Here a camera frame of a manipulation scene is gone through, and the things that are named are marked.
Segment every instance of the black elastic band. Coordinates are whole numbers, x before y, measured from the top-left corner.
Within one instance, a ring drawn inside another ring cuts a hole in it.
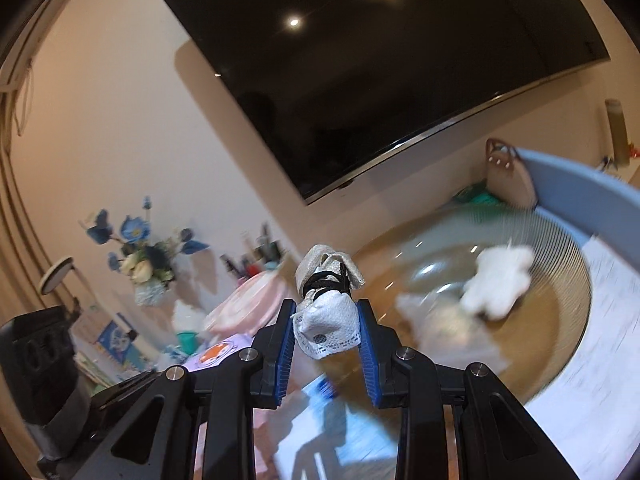
[[[337,279],[328,280],[329,276],[333,276]],[[330,290],[337,290],[338,292],[346,292],[351,295],[351,285],[349,283],[349,275],[347,273],[347,266],[344,262],[340,262],[340,274],[337,274],[331,270],[321,270],[313,273],[305,285],[302,287],[302,297],[304,298],[310,290],[318,289],[314,294],[314,301],[317,300],[324,293]]]

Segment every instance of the plastic bag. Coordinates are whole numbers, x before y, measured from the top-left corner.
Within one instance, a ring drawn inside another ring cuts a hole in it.
[[[452,294],[399,294],[396,309],[411,324],[417,349],[436,364],[463,370],[481,362],[495,374],[510,364],[482,321],[467,314]]]

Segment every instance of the silver bolt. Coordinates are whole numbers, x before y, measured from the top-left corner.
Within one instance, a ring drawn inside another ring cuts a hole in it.
[[[396,355],[398,359],[402,359],[402,361],[408,361],[409,359],[413,359],[415,357],[415,350],[413,348],[409,348],[408,346],[403,346],[396,350]]]
[[[184,368],[181,366],[172,366],[166,370],[166,378],[170,381],[177,381],[184,376]]]
[[[487,365],[483,365],[482,363],[471,363],[469,369],[476,377],[484,377],[489,373]]]
[[[240,351],[239,354],[241,361],[253,361],[258,357],[258,351],[255,348],[244,348]]]

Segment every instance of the wall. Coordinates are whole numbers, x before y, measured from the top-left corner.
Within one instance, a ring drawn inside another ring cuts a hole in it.
[[[178,291],[212,308],[234,286],[218,256],[244,252],[241,232],[255,236],[264,220],[297,254],[316,242],[355,251],[479,178],[488,136],[596,164],[609,151],[607,97],[622,100],[640,144],[640,54],[601,0],[583,3],[611,62],[496,105],[305,206],[162,0],[71,0],[35,60],[12,154],[20,192],[50,257],[72,254],[102,301],[163,344],[169,331],[152,322],[167,328],[166,317],[132,304],[106,267],[110,249],[78,219],[106,207],[119,220],[150,194],[158,235],[188,225],[212,245],[182,262]]]

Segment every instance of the white bear-shaped object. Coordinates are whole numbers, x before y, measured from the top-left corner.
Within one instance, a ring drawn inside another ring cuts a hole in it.
[[[526,245],[485,249],[476,259],[476,275],[465,283],[460,305],[469,314],[484,312],[491,320],[502,319],[529,289],[533,259],[533,249]]]

